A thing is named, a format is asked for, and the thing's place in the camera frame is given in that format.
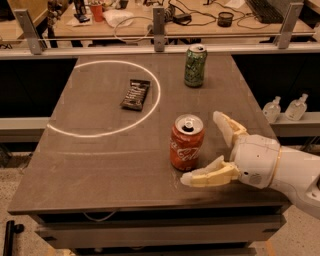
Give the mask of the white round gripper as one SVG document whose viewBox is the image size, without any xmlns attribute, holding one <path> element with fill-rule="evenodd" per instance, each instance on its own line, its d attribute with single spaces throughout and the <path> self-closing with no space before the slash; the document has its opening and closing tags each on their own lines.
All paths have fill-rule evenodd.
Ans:
<svg viewBox="0 0 320 256">
<path fill-rule="evenodd" d="M 243 125 L 222 112 L 214 111 L 213 121 L 226 145 L 234 146 L 230 155 L 232 162 L 225 162 L 220 156 L 204 168 L 184 173 L 180 182 L 189 187 L 216 187 L 239 178 L 244 184 L 266 188 L 277 163 L 280 144 L 260 135 L 248 135 Z"/>
</svg>

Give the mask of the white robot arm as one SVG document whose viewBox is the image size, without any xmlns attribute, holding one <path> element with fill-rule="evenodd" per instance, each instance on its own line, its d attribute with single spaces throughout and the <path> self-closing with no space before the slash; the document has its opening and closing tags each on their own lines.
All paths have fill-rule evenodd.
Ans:
<svg viewBox="0 0 320 256">
<path fill-rule="evenodd" d="M 231 149 L 230 160 L 222 156 L 204 168 L 182 175 L 189 187 L 215 187 L 238 180 L 259 189 L 284 194 L 301 211 L 320 219 L 320 157 L 285 147 L 274 139 L 251 135 L 222 112 L 213 121 Z"/>
</svg>

